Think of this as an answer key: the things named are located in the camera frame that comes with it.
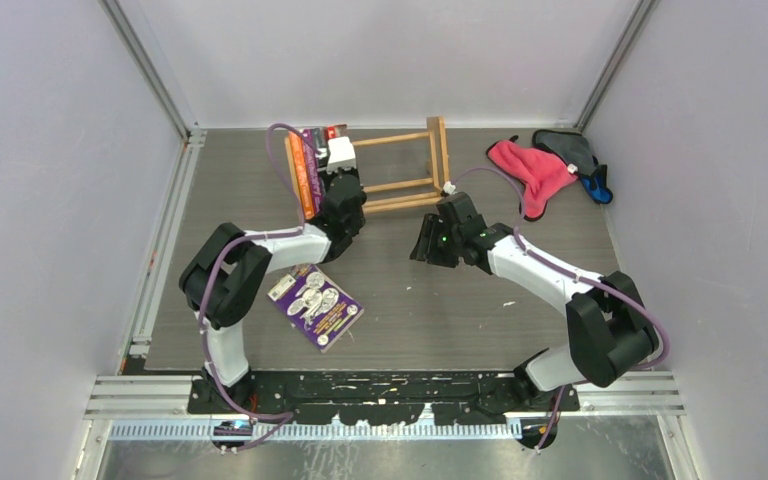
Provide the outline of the orange treehouse book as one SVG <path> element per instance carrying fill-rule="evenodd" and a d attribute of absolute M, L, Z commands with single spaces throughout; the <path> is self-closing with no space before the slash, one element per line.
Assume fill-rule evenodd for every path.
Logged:
<path fill-rule="evenodd" d="M 289 133 L 288 141 L 291 150 L 291 157 L 293 161 L 299 198 L 302 203 L 305 219 L 309 220 L 315 216 L 315 206 L 307 173 L 307 164 L 302 146 L 302 137 L 295 133 Z"/>

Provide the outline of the red cartoon book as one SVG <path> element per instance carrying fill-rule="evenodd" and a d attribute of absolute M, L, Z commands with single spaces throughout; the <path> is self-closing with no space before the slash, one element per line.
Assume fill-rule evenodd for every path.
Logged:
<path fill-rule="evenodd" d="M 325 127 L 324 131 L 326 140 L 330 141 L 331 139 L 347 136 L 348 126 L 346 124 L 329 125 Z"/>

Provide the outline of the purple book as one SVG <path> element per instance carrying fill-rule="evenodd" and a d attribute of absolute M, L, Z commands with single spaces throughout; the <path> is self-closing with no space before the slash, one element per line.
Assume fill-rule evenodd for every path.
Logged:
<path fill-rule="evenodd" d="M 305 168 L 308 178 L 308 184 L 313 200 L 314 214 L 320 212 L 323 198 L 323 186 L 318 173 L 318 159 L 316 148 L 313 146 L 313 131 L 309 128 L 302 130 L 302 150 L 305 161 Z"/>
<path fill-rule="evenodd" d="M 266 295 L 320 353 L 327 352 L 365 312 L 313 264 L 296 265 Z"/>

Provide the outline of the floral Alcott book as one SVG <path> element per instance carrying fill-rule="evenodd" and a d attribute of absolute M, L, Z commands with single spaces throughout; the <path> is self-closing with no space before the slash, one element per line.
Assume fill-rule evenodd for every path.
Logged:
<path fill-rule="evenodd" d="M 319 164 L 326 164 L 329 156 L 327 130 L 317 127 L 313 131 L 316 144 L 316 158 Z"/>

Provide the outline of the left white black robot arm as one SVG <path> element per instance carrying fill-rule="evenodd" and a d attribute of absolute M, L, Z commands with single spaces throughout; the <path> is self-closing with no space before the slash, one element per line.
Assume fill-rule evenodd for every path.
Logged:
<path fill-rule="evenodd" d="M 178 285 L 200 326 L 205 369 L 216 382 L 212 398 L 225 411 L 242 411 L 252 397 L 246 381 L 250 364 L 244 353 L 243 319 L 265 276 L 341 256 L 365 225 L 366 200 L 356 170 L 337 173 L 326 188 L 321 210 L 303 225 L 244 231 L 223 223 L 185 267 Z"/>

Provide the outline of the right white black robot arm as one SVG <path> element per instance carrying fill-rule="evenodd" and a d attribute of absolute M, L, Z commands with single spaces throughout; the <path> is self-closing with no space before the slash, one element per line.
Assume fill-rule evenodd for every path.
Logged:
<path fill-rule="evenodd" d="M 608 387 L 669 351 L 662 325 L 628 275 L 577 268 L 536 247 L 516 228 L 487 224 L 464 192 L 442 198 L 435 212 L 424 215 L 410 257 L 448 268 L 474 266 L 524 288 L 563 316 L 566 343 L 514 370 L 516 400 L 527 410 L 542 409 L 562 386 Z"/>

